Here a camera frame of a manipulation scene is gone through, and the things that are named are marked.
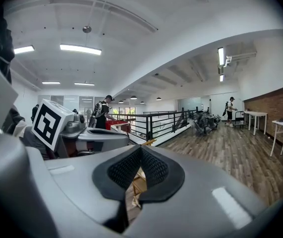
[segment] cap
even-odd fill
[[[115,99],[114,99],[111,95],[107,95],[105,98],[106,98],[106,99],[109,98],[109,99],[111,99],[112,101],[115,101]]]

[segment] man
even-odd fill
[[[233,101],[235,99],[233,97],[230,98],[230,101],[227,102],[227,121],[225,123],[225,126],[230,126],[233,127],[232,123],[232,112],[233,110],[237,110],[236,108],[233,107]]]
[[[98,102],[95,105],[92,117],[96,118],[96,126],[95,128],[98,129],[106,129],[106,118],[116,121],[115,118],[112,118],[108,112],[108,104],[114,101],[113,97],[111,95],[107,95],[105,99],[101,102]]]
[[[35,107],[33,107],[33,109],[32,109],[32,117],[31,117],[31,120],[32,120],[32,123],[33,123],[33,121],[34,121],[34,119],[35,119],[35,117],[36,117],[36,114],[37,114],[37,112],[38,112],[38,107],[39,107],[39,104],[37,104]]]

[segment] red brick wall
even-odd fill
[[[273,120],[283,118],[283,88],[262,96],[244,101],[244,108],[251,111],[266,112],[266,132],[274,137],[275,125]],[[260,129],[264,128],[264,119],[260,119]],[[277,135],[277,140],[283,142],[283,133]]]

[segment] red object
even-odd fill
[[[106,129],[111,130],[111,126],[115,124],[127,123],[126,121],[106,121]],[[121,126],[121,130],[127,133],[131,133],[131,128],[129,124]]]

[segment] ceiling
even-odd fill
[[[226,56],[234,56],[256,52],[253,41],[240,42],[224,46]],[[238,72],[247,64],[247,60],[233,62],[224,68],[224,80],[237,78]],[[156,70],[153,75],[140,78],[136,83],[129,86],[116,97],[116,101],[129,100],[132,95],[136,95],[139,101],[145,101],[150,95],[157,91],[167,89],[172,86],[183,86],[185,84],[195,84],[199,81],[215,80],[219,78],[218,73],[219,57],[217,49],[200,54],[190,59],[183,60],[168,68]]]
[[[15,48],[32,45],[33,52],[17,54],[11,64],[26,72],[32,84],[59,81],[61,88],[75,82],[94,83],[96,90],[109,90],[120,61],[145,37],[160,31],[165,19],[179,9],[211,0],[16,0],[5,5],[5,18],[12,31]],[[82,31],[90,25],[92,31]],[[61,51],[60,44],[88,46],[102,50],[101,56]],[[215,75],[216,51],[183,61],[148,76],[126,90],[120,98],[135,93],[146,98],[158,89]]]

